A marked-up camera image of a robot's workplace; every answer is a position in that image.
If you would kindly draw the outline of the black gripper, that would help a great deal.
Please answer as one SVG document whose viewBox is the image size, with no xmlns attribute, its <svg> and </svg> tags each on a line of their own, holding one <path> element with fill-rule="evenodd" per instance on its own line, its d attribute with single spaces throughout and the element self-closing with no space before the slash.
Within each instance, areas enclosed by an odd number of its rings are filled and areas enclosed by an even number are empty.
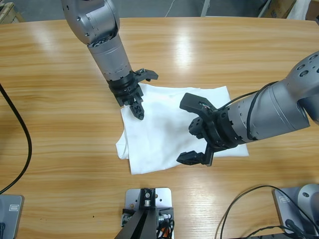
<svg viewBox="0 0 319 239">
<path fill-rule="evenodd" d="M 143 120 L 145 111 L 142 106 L 143 92 L 139 86 L 140 81 L 143 81 L 141 75 L 129 73 L 119 80 L 108 81 L 108 85 L 118 104 L 121 107 L 130 106 L 133 116 Z"/>
<path fill-rule="evenodd" d="M 233 122 L 229 119 L 228 111 L 229 109 L 202 109 L 200 117 L 191 122 L 188 130 L 197 139 L 206 140 L 205 152 L 197 153 L 194 150 L 183 152 L 176 161 L 184 165 L 211 166 L 215 153 L 244 144 L 242 136 L 233 129 Z"/>
</svg>

